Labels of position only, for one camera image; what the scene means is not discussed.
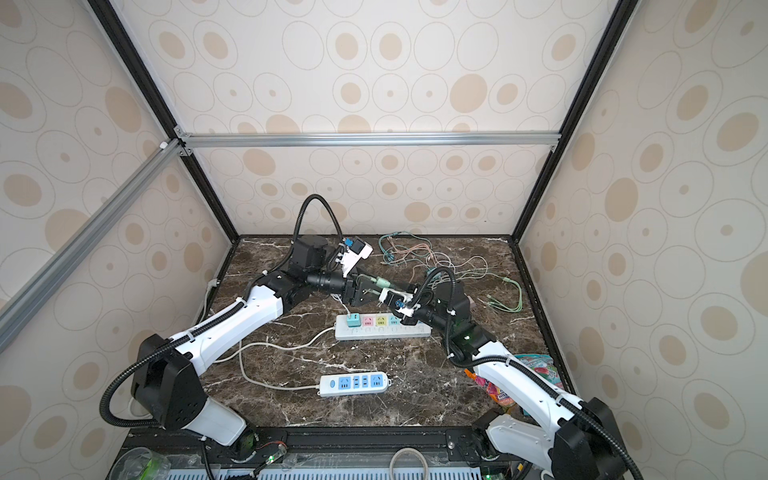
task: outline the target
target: dark countertop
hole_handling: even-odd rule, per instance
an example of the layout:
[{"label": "dark countertop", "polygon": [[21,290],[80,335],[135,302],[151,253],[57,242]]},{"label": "dark countertop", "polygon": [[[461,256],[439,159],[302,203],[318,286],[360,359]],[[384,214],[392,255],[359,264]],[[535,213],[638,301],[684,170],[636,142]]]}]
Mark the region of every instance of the dark countertop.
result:
[{"label": "dark countertop", "polygon": [[[373,254],[359,265],[389,280],[407,282],[413,265],[380,264],[378,237],[365,237]],[[505,239],[479,237],[430,238],[433,249],[447,253],[454,264],[474,255],[487,261],[490,271],[520,282],[520,276]],[[212,311],[232,303],[246,282],[261,270],[274,265],[290,243],[289,238],[246,238],[240,242],[227,274],[220,285]],[[400,244],[413,245],[402,239]],[[415,280],[424,276],[415,269]],[[493,276],[466,280],[465,291],[473,299],[490,293],[508,306],[517,304],[517,289]],[[514,353],[548,353],[523,293],[520,313],[502,313],[478,302],[474,320],[494,333]],[[353,312],[385,312],[376,303]],[[343,307],[326,295],[313,295],[287,315],[259,328],[244,341],[271,342],[281,346],[308,343],[318,332],[333,326]],[[247,382],[240,374],[237,357],[213,365],[201,377],[203,386],[216,400],[237,410],[259,426],[383,426],[383,425],[469,425],[495,406],[483,389],[445,359],[438,333],[429,338],[337,342],[333,331],[322,335],[311,347],[281,351],[254,346],[243,351],[243,364],[251,379],[270,385],[305,386],[318,383],[321,375],[381,370],[392,386],[380,395],[320,398],[314,389],[284,392]]]}]

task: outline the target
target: brown marble tabletop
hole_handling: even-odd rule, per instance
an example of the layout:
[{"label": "brown marble tabletop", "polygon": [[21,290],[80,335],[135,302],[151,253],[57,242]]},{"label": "brown marble tabletop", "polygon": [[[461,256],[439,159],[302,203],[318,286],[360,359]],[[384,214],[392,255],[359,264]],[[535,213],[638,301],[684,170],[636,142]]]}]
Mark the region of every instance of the brown marble tabletop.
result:
[{"label": "brown marble tabletop", "polygon": [[[370,273],[389,280],[407,282],[413,265],[382,264],[378,237],[365,237],[373,254],[359,265]],[[520,276],[505,239],[479,237],[430,238],[434,250],[447,253],[455,264],[474,255],[487,261],[490,271],[520,282]],[[246,238],[240,242],[226,276],[220,285],[211,312],[237,298],[246,282],[274,265],[290,243],[289,238]],[[400,244],[415,244],[406,238]],[[424,276],[415,269],[415,280]],[[473,299],[490,293],[508,306],[516,306],[514,285],[493,276],[466,280],[465,292]],[[377,313],[386,309],[377,303],[353,312]],[[346,313],[327,295],[315,294],[288,314],[251,333],[243,344],[271,342],[281,346],[308,343],[318,332],[333,326],[336,315]],[[541,332],[523,292],[523,309],[503,313],[477,302],[473,319],[494,333],[513,353],[548,353]],[[469,425],[488,409],[493,400],[463,370],[445,358],[439,334],[428,338],[336,341],[333,331],[323,334],[311,346],[281,351],[268,346],[253,346],[243,351],[243,366],[251,379],[278,386],[315,385],[321,375],[381,370],[392,385],[380,395],[320,398],[315,389],[284,392],[266,389],[246,381],[240,374],[237,357],[213,365],[201,377],[203,386],[216,400],[238,411],[259,426],[446,426]]]}]

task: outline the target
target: clear plastic container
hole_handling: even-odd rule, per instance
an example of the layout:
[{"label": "clear plastic container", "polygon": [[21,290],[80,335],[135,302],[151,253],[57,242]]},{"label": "clear plastic container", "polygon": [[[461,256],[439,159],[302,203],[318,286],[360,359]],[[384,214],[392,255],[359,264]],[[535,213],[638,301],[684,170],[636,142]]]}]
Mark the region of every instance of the clear plastic container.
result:
[{"label": "clear plastic container", "polygon": [[109,480],[165,480],[169,474],[170,461],[164,455],[137,447],[114,463]]}]

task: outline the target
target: power strip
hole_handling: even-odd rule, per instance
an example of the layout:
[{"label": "power strip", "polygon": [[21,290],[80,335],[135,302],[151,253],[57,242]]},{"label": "power strip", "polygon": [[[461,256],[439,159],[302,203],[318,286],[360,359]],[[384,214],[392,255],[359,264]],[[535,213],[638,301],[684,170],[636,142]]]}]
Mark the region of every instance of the power strip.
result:
[{"label": "power strip", "polygon": [[351,313],[336,316],[337,340],[407,339],[432,335],[432,327],[418,322],[402,325],[392,313]]},{"label": "power strip", "polygon": [[385,392],[392,380],[384,372],[343,373],[320,377],[320,396],[362,395]]}]

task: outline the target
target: patterned wallpaper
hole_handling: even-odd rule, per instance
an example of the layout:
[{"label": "patterned wallpaper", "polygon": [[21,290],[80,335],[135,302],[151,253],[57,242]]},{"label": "patterned wallpaper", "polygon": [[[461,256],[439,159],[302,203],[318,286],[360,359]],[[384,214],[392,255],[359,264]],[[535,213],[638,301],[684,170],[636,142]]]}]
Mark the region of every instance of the patterned wallpaper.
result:
[{"label": "patterned wallpaper", "polygon": [[[345,233],[511,232],[549,147],[201,148],[198,158],[241,234],[292,233],[322,194]],[[332,233],[311,204],[302,232]]]},{"label": "patterned wallpaper", "polygon": [[615,0],[113,0],[195,133],[557,130]]},{"label": "patterned wallpaper", "polygon": [[648,0],[522,243],[645,478],[765,478],[768,4]]},{"label": "patterned wallpaper", "polygon": [[165,136],[90,15],[0,2],[0,307]]},{"label": "patterned wallpaper", "polygon": [[[229,241],[174,161],[0,353],[0,478],[102,480],[126,429],[104,423],[107,384],[152,333],[194,323]],[[112,411],[144,412],[129,383]]]}]

